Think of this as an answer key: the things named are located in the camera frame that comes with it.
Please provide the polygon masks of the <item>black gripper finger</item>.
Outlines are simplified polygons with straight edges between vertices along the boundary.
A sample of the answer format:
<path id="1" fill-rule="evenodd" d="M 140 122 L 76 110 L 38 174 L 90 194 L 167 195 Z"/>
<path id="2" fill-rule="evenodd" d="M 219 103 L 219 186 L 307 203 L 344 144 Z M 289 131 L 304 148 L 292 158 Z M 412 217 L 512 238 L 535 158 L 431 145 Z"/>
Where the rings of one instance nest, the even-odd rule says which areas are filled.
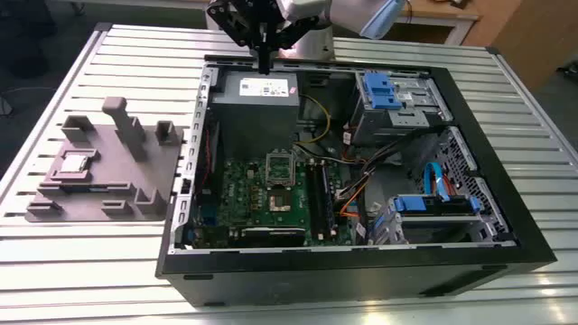
<path id="1" fill-rule="evenodd" d="M 257 60 L 257 72 L 267 72 L 267 23 L 263 1 L 209 1 L 205 13 L 237 46 L 247 46 Z"/>
<path id="2" fill-rule="evenodd" d="M 316 26 L 316 16 L 303 18 L 289 23 L 287 27 L 277 30 L 283 19 L 269 20 L 265 23 L 264 35 L 264 73 L 269 73 L 272 67 L 272 54 L 279 49 L 288 49 Z"/>

